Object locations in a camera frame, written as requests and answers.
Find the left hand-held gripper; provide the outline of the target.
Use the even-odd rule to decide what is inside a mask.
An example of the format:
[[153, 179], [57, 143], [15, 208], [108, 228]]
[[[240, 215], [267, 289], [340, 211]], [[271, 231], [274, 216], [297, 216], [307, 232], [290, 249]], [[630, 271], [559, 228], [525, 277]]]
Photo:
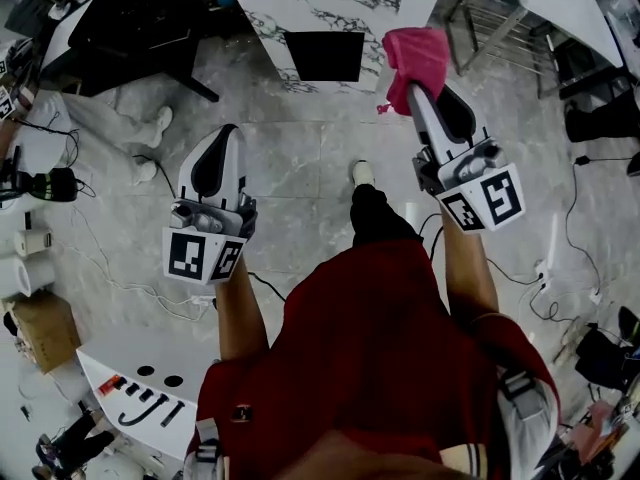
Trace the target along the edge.
[[246, 143], [234, 124], [201, 139], [184, 159], [178, 196], [163, 229], [163, 272], [198, 285], [232, 276], [257, 219], [245, 193]]

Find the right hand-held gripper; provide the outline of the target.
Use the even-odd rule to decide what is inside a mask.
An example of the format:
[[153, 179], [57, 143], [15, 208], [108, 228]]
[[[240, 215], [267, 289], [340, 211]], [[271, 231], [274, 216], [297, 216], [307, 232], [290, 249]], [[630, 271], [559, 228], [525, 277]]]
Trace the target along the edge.
[[495, 231], [525, 213], [522, 187], [516, 166], [495, 140], [486, 139], [465, 95], [460, 86], [446, 84], [435, 100], [422, 85], [409, 85], [411, 117], [433, 158], [422, 150], [412, 163], [420, 189], [437, 199], [461, 231]]

